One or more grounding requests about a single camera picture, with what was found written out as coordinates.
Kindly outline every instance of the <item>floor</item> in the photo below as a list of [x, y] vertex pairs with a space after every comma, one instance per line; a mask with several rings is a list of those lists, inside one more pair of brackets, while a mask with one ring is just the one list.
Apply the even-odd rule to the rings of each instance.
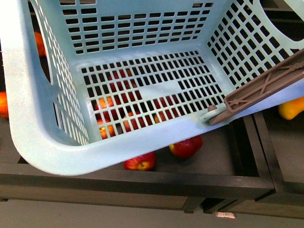
[[121, 208], [70, 203], [0, 202], [0, 228], [302, 228], [304, 220], [236, 214], [217, 218], [182, 211]]

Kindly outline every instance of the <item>produce bin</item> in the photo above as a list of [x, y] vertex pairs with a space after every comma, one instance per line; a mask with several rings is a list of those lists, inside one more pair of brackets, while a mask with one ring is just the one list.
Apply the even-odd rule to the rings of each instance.
[[[286, 2], [304, 17], [303, 1]], [[93, 172], [304, 95], [300, 80], [223, 123], [200, 121], [304, 47], [276, 29], [257, 0], [31, 3], [50, 81], [26, 0], [0, 3], [0, 39], [12, 138], [43, 171]]]

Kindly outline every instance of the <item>basket bottom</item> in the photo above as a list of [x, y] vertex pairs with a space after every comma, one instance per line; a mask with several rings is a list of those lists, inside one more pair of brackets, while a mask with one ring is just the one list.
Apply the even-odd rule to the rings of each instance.
[[198, 50], [87, 66], [81, 74], [103, 139], [207, 111], [225, 97]]

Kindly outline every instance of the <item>white label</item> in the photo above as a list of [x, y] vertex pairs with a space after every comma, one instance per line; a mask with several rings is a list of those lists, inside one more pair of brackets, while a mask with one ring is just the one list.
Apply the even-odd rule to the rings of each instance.
[[147, 85], [140, 88], [142, 98], [151, 100], [154, 98], [164, 97], [182, 92], [182, 89], [177, 81], [168, 81]]
[[220, 218], [228, 218], [228, 219], [235, 219], [236, 217], [234, 216], [233, 213], [230, 212], [215, 212], [215, 216], [216, 217], [220, 217]]

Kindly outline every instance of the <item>brown plastic handle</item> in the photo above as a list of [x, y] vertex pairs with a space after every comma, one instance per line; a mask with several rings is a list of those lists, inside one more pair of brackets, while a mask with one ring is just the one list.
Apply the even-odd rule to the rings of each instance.
[[228, 94], [227, 110], [209, 120], [216, 125], [304, 78], [304, 48]]

